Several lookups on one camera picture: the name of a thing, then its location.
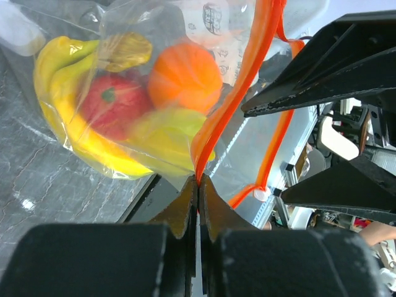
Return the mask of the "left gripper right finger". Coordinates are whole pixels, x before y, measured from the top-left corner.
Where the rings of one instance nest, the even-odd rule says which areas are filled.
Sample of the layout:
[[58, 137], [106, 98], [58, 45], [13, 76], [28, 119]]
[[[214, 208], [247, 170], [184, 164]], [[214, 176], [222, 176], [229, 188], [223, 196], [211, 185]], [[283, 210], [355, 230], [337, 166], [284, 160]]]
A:
[[260, 230], [203, 176], [202, 286], [207, 296], [388, 296], [363, 239], [335, 228]]

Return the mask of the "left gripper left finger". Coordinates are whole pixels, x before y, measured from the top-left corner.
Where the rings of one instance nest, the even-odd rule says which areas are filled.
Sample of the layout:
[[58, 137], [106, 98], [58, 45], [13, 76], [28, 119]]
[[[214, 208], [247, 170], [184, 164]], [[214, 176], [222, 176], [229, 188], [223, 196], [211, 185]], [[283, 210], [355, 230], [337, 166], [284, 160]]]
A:
[[19, 241], [2, 296], [190, 296], [197, 182], [148, 222], [46, 224]]

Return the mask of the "yellow lemon fruit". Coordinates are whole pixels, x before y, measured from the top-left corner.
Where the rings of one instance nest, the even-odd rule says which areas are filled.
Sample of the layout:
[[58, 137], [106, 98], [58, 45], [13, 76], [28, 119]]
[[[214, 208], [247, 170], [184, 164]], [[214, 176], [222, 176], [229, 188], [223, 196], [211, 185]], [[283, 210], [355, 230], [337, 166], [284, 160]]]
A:
[[168, 176], [194, 172], [190, 148], [206, 121], [202, 113], [165, 108], [146, 113], [128, 130], [132, 156], [142, 165]]

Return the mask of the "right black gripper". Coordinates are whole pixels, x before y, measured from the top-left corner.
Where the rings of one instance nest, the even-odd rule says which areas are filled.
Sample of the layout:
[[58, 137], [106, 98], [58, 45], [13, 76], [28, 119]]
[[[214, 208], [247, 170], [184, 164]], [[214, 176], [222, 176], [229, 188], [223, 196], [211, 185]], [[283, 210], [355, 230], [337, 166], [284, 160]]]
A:
[[395, 222], [395, 11], [347, 14], [320, 29], [277, 79], [245, 103], [255, 117], [346, 98], [367, 104], [358, 156], [284, 190], [285, 204]]

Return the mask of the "clear orange-zipper zip bag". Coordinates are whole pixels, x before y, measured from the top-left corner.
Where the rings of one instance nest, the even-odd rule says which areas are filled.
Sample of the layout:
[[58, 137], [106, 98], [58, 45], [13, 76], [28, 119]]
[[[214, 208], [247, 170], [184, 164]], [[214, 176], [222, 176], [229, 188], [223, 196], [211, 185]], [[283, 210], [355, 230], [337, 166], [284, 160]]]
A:
[[62, 146], [114, 178], [202, 176], [276, 40], [298, 53], [302, 1], [13, 1], [33, 86]]

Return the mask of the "orange fruit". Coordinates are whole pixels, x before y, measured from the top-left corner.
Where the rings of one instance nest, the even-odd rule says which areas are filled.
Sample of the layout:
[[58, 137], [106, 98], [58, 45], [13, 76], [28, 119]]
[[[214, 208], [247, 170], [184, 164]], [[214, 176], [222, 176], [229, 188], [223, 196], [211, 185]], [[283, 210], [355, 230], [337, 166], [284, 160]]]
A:
[[147, 90], [156, 108], [181, 106], [208, 114], [217, 104], [223, 80], [212, 55], [195, 43], [178, 43], [157, 57]]

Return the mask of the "red apple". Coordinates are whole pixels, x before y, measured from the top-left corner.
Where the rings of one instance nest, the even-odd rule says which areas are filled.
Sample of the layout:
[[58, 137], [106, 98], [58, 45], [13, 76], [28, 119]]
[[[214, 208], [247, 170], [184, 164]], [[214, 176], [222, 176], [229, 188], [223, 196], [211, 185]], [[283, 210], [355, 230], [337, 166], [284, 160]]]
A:
[[132, 123], [152, 109], [138, 81], [116, 74], [96, 77], [79, 108], [92, 129], [117, 142], [125, 141]]

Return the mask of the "red grape bunch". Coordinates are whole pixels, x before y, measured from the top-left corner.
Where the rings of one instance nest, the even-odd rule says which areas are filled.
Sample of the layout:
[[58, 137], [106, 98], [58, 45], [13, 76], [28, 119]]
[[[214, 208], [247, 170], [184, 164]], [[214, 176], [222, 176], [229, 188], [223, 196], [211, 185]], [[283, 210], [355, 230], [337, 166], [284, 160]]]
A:
[[125, 77], [140, 83], [143, 87], [146, 87], [149, 81], [149, 76], [147, 74], [141, 74], [140, 70], [136, 67], [126, 70]]

